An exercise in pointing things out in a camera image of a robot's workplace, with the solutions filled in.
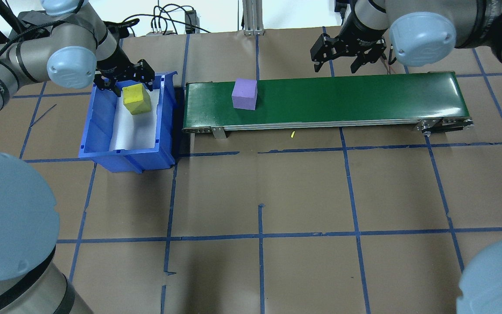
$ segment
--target white wall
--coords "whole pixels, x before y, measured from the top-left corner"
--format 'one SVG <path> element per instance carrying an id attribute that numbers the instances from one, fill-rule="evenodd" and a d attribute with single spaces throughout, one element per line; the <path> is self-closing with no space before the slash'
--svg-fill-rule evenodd
<path id="1" fill-rule="evenodd" d="M 13 12 L 42 10 L 39 0 L 8 0 Z M 263 0 L 263 24 L 265 28 L 302 28 L 333 26 L 340 24 L 340 16 L 333 12 L 334 0 Z M 90 0 L 102 20 L 120 22 L 131 14 L 152 14 L 156 0 Z M 161 6 L 170 3 L 161 0 Z M 241 0 L 179 0 L 179 5 L 190 5 L 197 10 L 201 27 L 211 32 L 235 31 L 241 23 Z M 183 12 L 172 12 L 174 20 L 184 21 Z M 151 17 L 139 17 L 134 27 L 137 36 L 151 31 Z M 0 30 L 9 34 L 10 26 L 0 17 Z M 185 32 L 182 24 L 178 31 Z"/>

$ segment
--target conveyor belt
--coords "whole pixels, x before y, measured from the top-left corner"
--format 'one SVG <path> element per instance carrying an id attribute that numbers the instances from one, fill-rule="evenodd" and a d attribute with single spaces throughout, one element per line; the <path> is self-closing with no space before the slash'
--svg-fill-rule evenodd
<path id="1" fill-rule="evenodd" d="M 183 131 L 418 123 L 424 132 L 472 125 L 454 73 L 259 80 L 257 109 L 234 109 L 234 82 L 189 83 Z"/>

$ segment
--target light blue joint cover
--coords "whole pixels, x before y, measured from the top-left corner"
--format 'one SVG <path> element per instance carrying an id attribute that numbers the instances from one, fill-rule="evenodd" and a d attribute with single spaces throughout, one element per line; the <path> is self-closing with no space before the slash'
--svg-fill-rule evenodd
<path id="1" fill-rule="evenodd" d="M 502 314 L 502 241 L 483 249 L 460 278 L 457 314 Z"/>
<path id="2" fill-rule="evenodd" d="M 55 205 L 33 167 L 0 153 L 0 280 L 24 275 L 50 255 L 59 234 Z"/>
<path id="3" fill-rule="evenodd" d="M 390 41 L 400 63 L 423 66 L 450 54 L 456 44 L 456 28 L 440 14 L 413 12 L 392 23 Z"/>
<path id="4" fill-rule="evenodd" d="M 60 16 L 73 12 L 78 6 L 79 0 L 42 0 L 42 7 L 49 16 Z"/>
<path id="5" fill-rule="evenodd" d="M 54 52 L 47 61 L 50 79 L 66 88 L 85 88 L 92 84 L 96 56 L 87 48 L 69 46 Z"/>

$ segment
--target purple foam block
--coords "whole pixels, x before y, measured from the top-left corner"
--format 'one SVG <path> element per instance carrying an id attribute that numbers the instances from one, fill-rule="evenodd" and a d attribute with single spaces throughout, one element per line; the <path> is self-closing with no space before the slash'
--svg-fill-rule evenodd
<path id="1" fill-rule="evenodd" d="M 257 105 L 257 81 L 253 79 L 236 79 L 234 91 L 231 92 L 234 108 L 255 110 Z"/>

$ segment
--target small yellow object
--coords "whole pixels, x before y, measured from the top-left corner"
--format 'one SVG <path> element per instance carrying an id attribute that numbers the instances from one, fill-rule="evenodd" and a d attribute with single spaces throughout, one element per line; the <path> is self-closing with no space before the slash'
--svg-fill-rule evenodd
<path id="1" fill-rule="evenodd" d="M 143 84 L 135 84 L 123 88 L 123 105 L 131 115 L 149 113 L 152 110 L 150 95 Z"/>

